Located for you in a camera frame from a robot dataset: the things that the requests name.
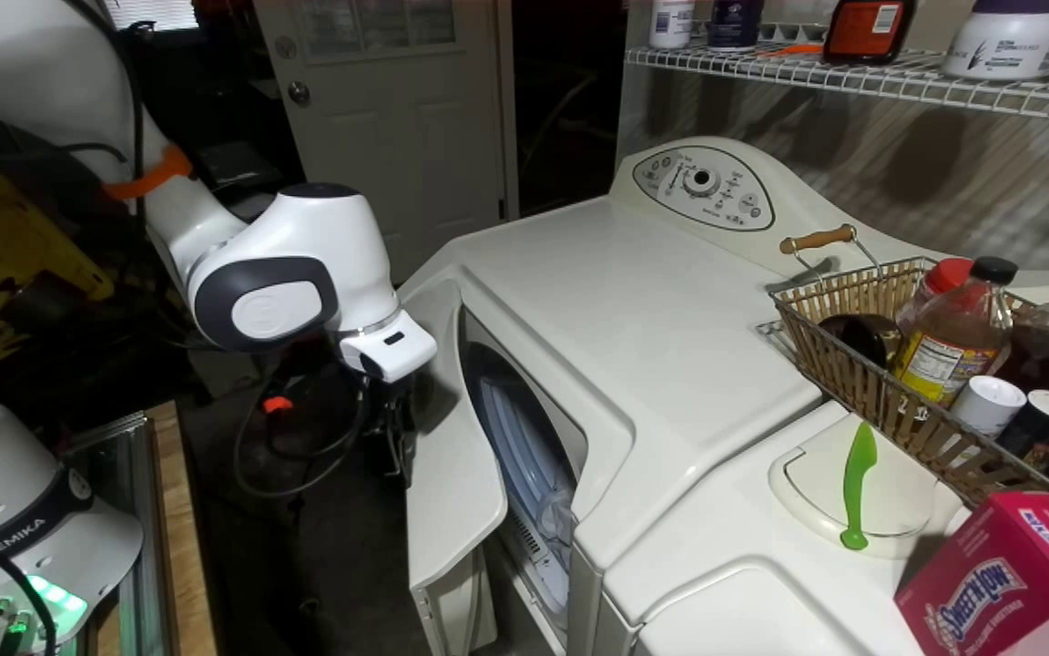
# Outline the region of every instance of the washing machine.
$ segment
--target washing machine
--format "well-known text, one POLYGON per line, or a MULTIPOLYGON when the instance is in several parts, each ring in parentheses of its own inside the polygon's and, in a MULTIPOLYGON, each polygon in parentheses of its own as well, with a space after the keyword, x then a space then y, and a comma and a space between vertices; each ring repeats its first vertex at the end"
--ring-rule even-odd
POLYGON ((906 542, 958 498, 897 466, 867 498, 890 525, 844 553, 855 419, 766 331, 771 284, 906 255, 934 253, 732 138, 664 143, 605 195, 442 248, 401 284, 442 344, 408 480, 431 649, 911 653, 906 542))

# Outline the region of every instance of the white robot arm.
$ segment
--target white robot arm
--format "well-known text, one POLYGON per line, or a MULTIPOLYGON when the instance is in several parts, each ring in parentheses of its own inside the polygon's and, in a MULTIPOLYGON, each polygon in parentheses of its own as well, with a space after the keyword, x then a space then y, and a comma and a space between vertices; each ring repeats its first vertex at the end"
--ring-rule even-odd
MULTIPOLYGON (((0 0, 0 121, 56 146, 142 148, 146 228, 196 328, 230 351, 283 346, 327 331, 341 365, 398 384, 437 344, 398 307, 370 205, 346 184, 294 184, 254 220, 230 214, 153 118, 131 107, 128 72, 85 19, 85 0, 0 0)), ((101 181, 131 171, 80 152, 101 181)))

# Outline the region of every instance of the control panel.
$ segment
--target control panel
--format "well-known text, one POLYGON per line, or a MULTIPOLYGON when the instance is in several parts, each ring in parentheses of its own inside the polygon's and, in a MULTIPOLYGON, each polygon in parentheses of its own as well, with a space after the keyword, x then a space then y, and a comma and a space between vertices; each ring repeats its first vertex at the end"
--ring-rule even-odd
POLYGON ((635 163, 635 181, 665 211, 713 228, 760 234, 775 222, 766 181, 726 148, 659 148, 635 163))

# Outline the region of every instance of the black cable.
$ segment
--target black cable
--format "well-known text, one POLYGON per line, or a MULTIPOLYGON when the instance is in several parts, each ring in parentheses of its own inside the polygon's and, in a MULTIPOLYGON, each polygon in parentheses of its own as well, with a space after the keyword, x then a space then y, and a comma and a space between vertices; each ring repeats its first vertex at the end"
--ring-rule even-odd
POLYGON ((355 400, 355 423, 351 423, 351 430, 341 435, 341 438, 334 438, 327 449, 326 449, 326 457, 330 457, 334 453, 334 460, 330 461, 326 461, 315 478, 307 478, 304 472, 304 480, 298 483, 293 483, 293 488, 259 488, 259 483, 251 483, 248 478, 244 478, 244 438, 251 435, 251 425, 254 425, 254 414, 259 414, 259 406, 264 406, 264 398, 275 390, 275 374, 279 372, 279 365, 265 374, 265 384, 251 395, 251 406, 244 409, 244 414, 239 414, 239 423, 237 423, 237 435, 232 435, 232 480, 248 493, 248 495, 264 495, 264 498, 288 498, 288 495, 304 495, 304 493, 310 493, 310 488, 317 488, 327 472, 334 472, 341 461, 346 461, 346 457, 355 453, 355 444, 358 444, 358 438, 380 419, 380 390, 375 386, 381 386, 381 372, 380 372, 380 365, 375 359, 368 359, 363 356, 363 379, 362 379, 362 390, 358 390, 358 400, 355 400))
POLYGON ((24 602, 35 607, 35 615, 43 622, 43 656, 56 656, 60 629, 56 629, 50 607, 43 606, 35 587, 24 579, 24 573, 10 556, 0 553, 0 568, 18 584, 24 602))
POLYGON ((351 449, 351 435, 338 435, 334 440, 327 440, 327 444, 322 444, 322 449, 298 453, 298 449, 283 449, 283 444, 276 440, 276 435, 265 430, 265 449, 271 449, 276 460, 310 461, 310 460, 326 460, 326 457, 330 457, 330 453, 338 453, 338 449, 351 449))

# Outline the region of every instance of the wall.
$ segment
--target wall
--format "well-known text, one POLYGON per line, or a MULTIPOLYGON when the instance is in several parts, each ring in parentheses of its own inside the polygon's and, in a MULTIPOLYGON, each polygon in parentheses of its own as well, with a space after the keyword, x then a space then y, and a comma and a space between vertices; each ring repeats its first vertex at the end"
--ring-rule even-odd
MULTIPOLYGON (((821 8, 780 0, 766 19, 821 8)), ((630 3, 627 44, 646 44, 646 16, 630 3)), ((965 16, 970 3, 923 0, 906 53, 940 62, 965 16)), ((679 136, 755 143, 903 242, 1049 265, 1049 121, 627 69, 619 155, 679 136)))

